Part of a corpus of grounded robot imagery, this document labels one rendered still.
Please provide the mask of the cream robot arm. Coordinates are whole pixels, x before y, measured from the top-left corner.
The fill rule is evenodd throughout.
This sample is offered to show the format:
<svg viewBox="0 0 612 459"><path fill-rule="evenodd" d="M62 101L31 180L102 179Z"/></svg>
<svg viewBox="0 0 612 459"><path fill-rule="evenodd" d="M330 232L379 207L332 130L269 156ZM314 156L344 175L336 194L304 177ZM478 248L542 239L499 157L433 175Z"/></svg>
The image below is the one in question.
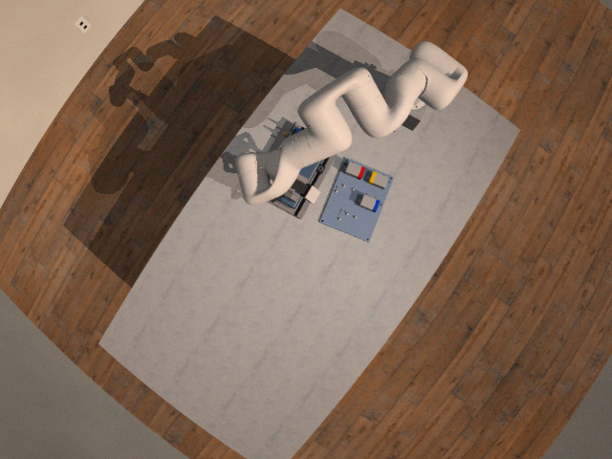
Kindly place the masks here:
<svg viewBox="0 0 612 459"><path fill-rule="evenodd" d="M387 80L384 97L366 69L358 67L346 72L300 104L297 113L306 129L286 138L280 149L244 152L236 157L245 202L259 205L291 187L305 200L315 203L320 191L296 177L301 168L351 145L350 128L336 106L338 97L343 97L368 136L382 138L399 128L411 110L425 104L435 110L446 108L467 77L468 71L462 64L428 41L419 42L409 60ZM271 186L266 172L275 178Z"/></svg>

